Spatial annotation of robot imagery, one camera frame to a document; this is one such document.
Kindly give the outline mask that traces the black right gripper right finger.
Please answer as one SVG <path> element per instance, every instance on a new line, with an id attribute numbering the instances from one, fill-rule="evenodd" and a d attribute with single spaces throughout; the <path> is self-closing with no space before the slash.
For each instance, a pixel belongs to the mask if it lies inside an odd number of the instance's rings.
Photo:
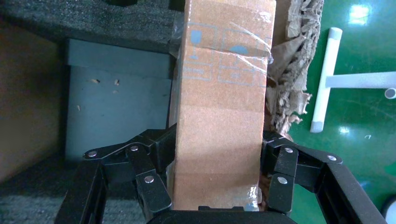
<path id="1" fill-rule="evenodd" d="M 386 221 L 343 160 L 264 131 L 261 172 L 270 179 L 269 211 L 289 216 L 295 185 L 316 196 L 328 224 L 384 224 Z"/>

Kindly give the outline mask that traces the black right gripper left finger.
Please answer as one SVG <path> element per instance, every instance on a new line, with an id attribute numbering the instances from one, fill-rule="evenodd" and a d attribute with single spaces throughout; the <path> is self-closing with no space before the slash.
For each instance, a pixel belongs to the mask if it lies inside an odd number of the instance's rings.
<path id="1" fill-rule="evenodd" d="M 175 158 L 176 132 L 176 125 L 148 129 L 124 143 L 85 152 L 55 223 L 100 224 L 114 183 L 132 183 L 147 220 L 169 211 L 165 174 Z"/>

